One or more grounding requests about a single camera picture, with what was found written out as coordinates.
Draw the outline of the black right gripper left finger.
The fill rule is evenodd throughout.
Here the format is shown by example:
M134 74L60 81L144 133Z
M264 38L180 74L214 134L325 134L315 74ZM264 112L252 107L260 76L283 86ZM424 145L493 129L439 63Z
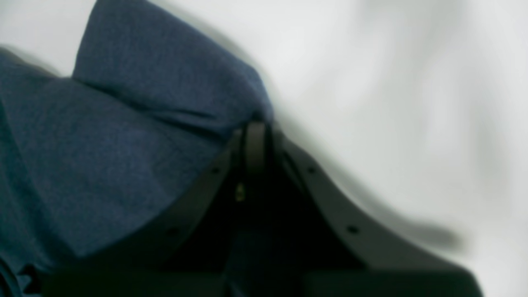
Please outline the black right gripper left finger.
M268 126L236 130L185 194L117 244L43 282L45 297L228 297L223 260L268 171Z

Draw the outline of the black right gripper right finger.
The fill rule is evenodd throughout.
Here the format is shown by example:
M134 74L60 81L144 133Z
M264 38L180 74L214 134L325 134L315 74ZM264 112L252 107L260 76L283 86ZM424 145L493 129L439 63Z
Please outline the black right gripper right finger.
M276 160L289 168L332 234L364 264L362 271L315 272L314 297L481 297L466 269L411 244L361 210L306 151L272 128Z

